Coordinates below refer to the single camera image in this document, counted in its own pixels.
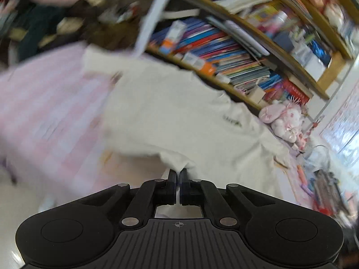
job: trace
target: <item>pink bunny plush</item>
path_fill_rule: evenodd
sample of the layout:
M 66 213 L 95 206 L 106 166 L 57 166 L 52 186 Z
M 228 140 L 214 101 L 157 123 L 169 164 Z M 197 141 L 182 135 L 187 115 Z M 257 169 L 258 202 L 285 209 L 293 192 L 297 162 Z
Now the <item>pink bunny plush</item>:
M 259 112 L 259 119 L 264 123 L 271 123 L 274 134 L 290 143 L 299 138 L 304 121 L 300 106 L 289 100 L 283 103 L 274 100 L 272 105 Z

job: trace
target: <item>dark green fabric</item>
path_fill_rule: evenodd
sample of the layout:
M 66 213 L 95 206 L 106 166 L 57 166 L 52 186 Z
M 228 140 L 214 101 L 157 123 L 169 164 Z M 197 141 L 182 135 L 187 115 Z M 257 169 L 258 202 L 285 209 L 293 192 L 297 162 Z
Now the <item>dark green fabric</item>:
M 46 34 L 55 34 L 56 27 L 65 17 L 65 9 L 53 6 L 33 5 L 20 14 L 16 27 L 28 30 L 18 46 L 19 61 L 38 53 L 38 43 Z

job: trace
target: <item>bed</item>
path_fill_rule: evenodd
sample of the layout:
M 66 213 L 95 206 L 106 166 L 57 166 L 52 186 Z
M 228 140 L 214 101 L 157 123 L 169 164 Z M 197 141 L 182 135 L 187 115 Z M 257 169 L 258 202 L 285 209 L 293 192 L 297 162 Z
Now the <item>bed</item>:
M 84 76 L 86 45 L 70 44 L 25 61 L 0 75 L 0 156 L 2 163 L 57 204 L 117 183 L 139 187 L 161 178 L 156 157 L 113 155 L 101 141 L 99 117 L 111 91 L 108 78 Z M 278 167 L 285 200 L 311 207 L 292 167 Z

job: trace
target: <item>clothing pile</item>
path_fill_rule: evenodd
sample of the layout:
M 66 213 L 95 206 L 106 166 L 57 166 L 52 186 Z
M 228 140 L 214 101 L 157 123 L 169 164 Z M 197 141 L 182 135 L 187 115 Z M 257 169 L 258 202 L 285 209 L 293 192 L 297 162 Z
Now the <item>clothing pile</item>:
M 245 104 L 205 85 L 193 72 L 89 46 L 84 72 L 119 73 L 102 118 L 107 149 L 126 156 L 158 155 L 167 167 L 217 187 L 241 183 L 282 198 L 274 157 L 288 149 Z
M 18 42 L 19 61 L 79 39 L 126 48 L 139 31 L 138 6 L 119 0 L 2 0 L 2 7 L 0 37 Z

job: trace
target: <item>stuffed animal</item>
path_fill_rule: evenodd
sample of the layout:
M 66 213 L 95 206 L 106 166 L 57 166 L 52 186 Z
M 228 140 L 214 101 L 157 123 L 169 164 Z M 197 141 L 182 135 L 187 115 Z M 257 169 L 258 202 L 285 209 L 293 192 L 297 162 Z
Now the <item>stuffed animal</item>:
M 287 142 L 298 143 L 303 146 L 302 124 L 304 117 L 302 116 L 301 107 L 289 100 L 279 103 L 274 100 L 272 105 L 264 107 L 259 112 L 259 119 L 264 123 L 271 123 L 274 134 Z

